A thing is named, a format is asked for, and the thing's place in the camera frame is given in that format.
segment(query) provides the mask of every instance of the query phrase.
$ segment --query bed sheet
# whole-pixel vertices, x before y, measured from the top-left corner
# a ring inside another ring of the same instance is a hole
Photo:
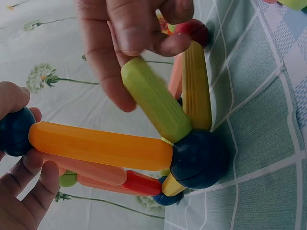
[[[212,34],[213,131],[231,164],[167,207],[165,230],[306,230],[307,15],[261,0],[194,3]]]
[[[173,58],[143,54],[165,81]],[[43,120],[115,133],[160,138],[140,108],[120,111],[106,97],[83,53],[73,0],[0,1],[0,81],[31,91],[29,106]],[[0,163],[4,174],[17,158]],[[145,172],[160,177],[160,172]],[[37,177],[18,197],[22,199]],[[62,187],[40,230],[161,230],[164,207],[150,197],[123,195],[76,184]]]

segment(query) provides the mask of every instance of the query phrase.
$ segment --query toy structure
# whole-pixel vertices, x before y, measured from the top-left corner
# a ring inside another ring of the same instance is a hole
[[[193,41],[175,58],[169,90],[141,57],[121,70],[125,87],[162,138],[144,138],[49,122],[35,122],[27,108],[0,121],[0,150],[22,156],[34,147],[60,168],[61,184],[153,196],[161,205],[179,201],[185,188],[203,189],[226,173],[228,154],[212,126],[203,47]],[[177,102],[183,91],[183,107]],[[159,180],[122,167],[159,171]]]

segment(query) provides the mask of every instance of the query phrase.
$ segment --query dark blue ball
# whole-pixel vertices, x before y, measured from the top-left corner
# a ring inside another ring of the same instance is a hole
[[[193,130],[173,145],[170,171],[183,186],[210,187],[227,172],[229,157],[222,140],[214,133]]]
[[[178,102],[179,105],[182,107],[182,98],[177,99],[177,102]]]
[[[0,120],[0,150],[10,156],[23,156],[32,147],[29,129],[35,118],[28,108],[7,114]]]
[[[167,176],[163,176],[159,179],[160,183],[163,184]],[[166,196],[163,193],[160,193],[159,195],[153,196],[153,199],[155,202],[157,202],[160,205],[163,206],[168,206],[168,205],[173,205],[177,203],[179,200],[183,198],[183,192],[175,195],[175,196]]]

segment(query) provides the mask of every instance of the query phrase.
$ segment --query red ball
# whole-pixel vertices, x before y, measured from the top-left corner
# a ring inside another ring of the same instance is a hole
[[[188,34],[193,41],[198,42],[205,48],[209,42],[209,30],[204,23],[192,19],[186,23],[176,25],[174,34]]]

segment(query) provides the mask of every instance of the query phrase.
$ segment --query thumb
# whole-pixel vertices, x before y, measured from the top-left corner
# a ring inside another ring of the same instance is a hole
[[[24,108],[30,100],[27,88],[19,87],[11,82],[0,82],[0,120],[8,113]]]

